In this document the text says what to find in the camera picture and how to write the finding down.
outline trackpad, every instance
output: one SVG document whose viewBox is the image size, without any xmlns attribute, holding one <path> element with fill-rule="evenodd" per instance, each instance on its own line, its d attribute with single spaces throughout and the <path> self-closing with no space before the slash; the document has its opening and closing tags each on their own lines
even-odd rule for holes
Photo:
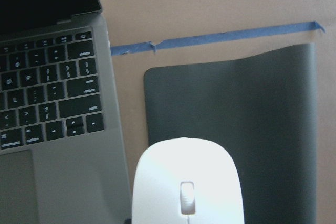
<svg viewBox="0 0 336 224">
<path fill-rule="evenodd" d="M 27 150 L 0 156 L 1 223 L 39 223 L 31 154 Z"/>
</svg>

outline cardboard surface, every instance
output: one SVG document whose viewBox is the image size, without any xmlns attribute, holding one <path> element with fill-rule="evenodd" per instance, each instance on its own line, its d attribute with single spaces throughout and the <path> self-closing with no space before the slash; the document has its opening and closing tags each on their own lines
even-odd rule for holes
<svg viewBox="0 0 336 224">
<path fill-rule="evenodd" d="M 336 221 L 336 0 L 101 0 L 113 45 L 318 21 L 327 30 L 114 56 L 131 184 L 147 148 L 143 74 L 151 67 L 245 58 L 315 42 L 318 72 L 317 223 Z"/>
</svg>

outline shift key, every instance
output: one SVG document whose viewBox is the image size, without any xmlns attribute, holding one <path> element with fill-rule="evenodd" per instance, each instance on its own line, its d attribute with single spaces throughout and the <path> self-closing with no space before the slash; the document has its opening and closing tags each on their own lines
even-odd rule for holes
<svg viewBox="0 0 336 224">
<path fill-rule="evenodd" d="M 98 94 L 60 101 L 58 105 L 61 118 L 101 111 Z"/>
</svg>

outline laptop keyboard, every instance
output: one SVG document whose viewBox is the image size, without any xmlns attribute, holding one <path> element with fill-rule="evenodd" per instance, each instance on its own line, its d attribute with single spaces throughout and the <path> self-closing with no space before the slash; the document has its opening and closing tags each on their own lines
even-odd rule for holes
<svg viewBox="0 0 336 224">
<path fill-rule="evenodd" d="M 0 47 L 0 147 L 104 130 L 91 31 Z"/>
</svg>

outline mouse scroll wheel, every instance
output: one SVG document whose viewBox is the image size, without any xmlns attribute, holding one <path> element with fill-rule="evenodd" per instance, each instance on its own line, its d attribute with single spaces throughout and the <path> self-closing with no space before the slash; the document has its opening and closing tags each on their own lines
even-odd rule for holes
<svg viewBox="0 0 336 224">
<path fill-rule="evenodd" d="M 195 213 L 195 194 L 192 182 L 182 182 L 180 188 L 181 213 L 193 215 Z"/>
</svg>

